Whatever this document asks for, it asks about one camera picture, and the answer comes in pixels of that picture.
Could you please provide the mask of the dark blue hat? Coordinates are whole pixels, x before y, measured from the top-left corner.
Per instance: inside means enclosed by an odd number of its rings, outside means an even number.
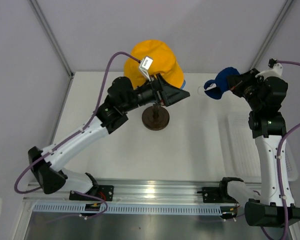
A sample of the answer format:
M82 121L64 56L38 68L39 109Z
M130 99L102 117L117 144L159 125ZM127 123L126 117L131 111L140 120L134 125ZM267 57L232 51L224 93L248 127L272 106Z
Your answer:
M222 95L230 90L227 77L239 74L238 70L234 67L223 69L217 74L215 79L210 79L203 85L205 94L214 100L220 100Z

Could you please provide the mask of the blue bucket hat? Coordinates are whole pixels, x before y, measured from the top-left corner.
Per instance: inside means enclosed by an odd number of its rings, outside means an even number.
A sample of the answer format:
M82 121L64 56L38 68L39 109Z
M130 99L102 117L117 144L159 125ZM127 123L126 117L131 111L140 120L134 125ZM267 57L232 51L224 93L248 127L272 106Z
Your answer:
M185 85L186 85L186 80L184 79L183 82L182 82L182 85L181 85L181 87L179 89L183 90L184 87L185 87Z

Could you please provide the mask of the cream mannequin head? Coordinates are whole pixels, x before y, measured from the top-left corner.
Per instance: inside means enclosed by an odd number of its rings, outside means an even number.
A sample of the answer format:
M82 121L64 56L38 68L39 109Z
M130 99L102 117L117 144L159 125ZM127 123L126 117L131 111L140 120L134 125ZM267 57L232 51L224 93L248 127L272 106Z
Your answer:
M160 104L147 107L141 116L143 125L151 131L160 131L170 122L169 112Z

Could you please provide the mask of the yellow hat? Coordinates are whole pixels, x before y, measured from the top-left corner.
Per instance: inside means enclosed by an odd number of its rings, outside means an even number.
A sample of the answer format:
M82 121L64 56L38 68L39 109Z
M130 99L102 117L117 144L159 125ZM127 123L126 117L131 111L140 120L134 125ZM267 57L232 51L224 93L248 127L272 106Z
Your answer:
M153 59L148 70L149 75L161 74L169 84L177 88L181 87L184 73L174 52L165 42L157 39L141 41L133 47L130 55L138 60L149 56ZM146 78L139 72L138 66L139 64L131 58L128 58L123 66L123 75L130 79L134 88L143 85L146 81Z

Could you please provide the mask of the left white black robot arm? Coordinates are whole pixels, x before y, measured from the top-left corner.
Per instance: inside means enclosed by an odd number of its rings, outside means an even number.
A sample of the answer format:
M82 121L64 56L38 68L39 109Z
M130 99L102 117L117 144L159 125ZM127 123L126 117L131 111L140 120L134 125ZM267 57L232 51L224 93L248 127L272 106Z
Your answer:
M85 148L116 131L128 121L128 112L147 104L169 107L190 96L188 91L168 83L161 74L152 75L141 86L133 87L126 76L113 80L107 96L87 123L58 143L28 151L31 172L46 195L59 190L81 194L86 200L98 195L99 184L90 173L67 170L65 165Z

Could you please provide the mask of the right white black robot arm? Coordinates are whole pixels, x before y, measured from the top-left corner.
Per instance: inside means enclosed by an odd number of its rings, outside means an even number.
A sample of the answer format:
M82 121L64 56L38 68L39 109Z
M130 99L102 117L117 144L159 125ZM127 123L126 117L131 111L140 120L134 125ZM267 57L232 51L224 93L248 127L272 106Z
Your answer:
M203 85L212 99L219 100L231 91L251 108L248 125L259 156L261 193L249 190L241 179L225 177L217 194L223 202L235 199L244 204L245 220L254 227L284 228L300 221L300 207L295 205L286 167L288 132L280 108L288 83L282 79L282 73L279 63L268 70L253 68L242 74L227 67Z

